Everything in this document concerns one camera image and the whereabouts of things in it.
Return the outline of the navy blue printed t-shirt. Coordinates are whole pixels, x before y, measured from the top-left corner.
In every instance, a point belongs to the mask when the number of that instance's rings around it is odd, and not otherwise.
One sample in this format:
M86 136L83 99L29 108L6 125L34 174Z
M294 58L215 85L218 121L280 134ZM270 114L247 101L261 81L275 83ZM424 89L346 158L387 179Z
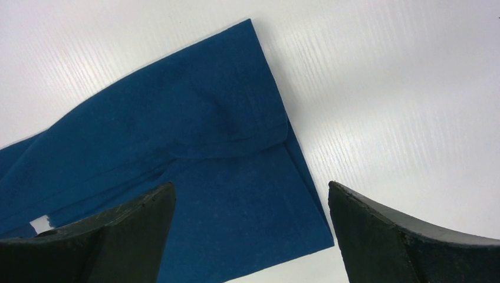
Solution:
M1 150L1 236L34 236L166 182L159 282L224 282L333 246L252 21L141 68Z

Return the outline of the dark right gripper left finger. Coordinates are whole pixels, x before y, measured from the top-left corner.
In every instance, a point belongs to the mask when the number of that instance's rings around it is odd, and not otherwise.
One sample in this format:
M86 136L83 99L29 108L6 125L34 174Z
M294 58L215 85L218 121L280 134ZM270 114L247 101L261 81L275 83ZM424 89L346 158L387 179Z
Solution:
M2 282L156 282L176 204L165 183L32 238L1 240Z

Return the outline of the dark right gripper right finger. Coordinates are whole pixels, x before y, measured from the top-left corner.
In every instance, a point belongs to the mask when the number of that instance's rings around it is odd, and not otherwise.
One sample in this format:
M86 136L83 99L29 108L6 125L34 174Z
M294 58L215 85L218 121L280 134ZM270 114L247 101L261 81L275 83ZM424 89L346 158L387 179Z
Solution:
M330 182L350 282L498 282L499 241L422 221Z

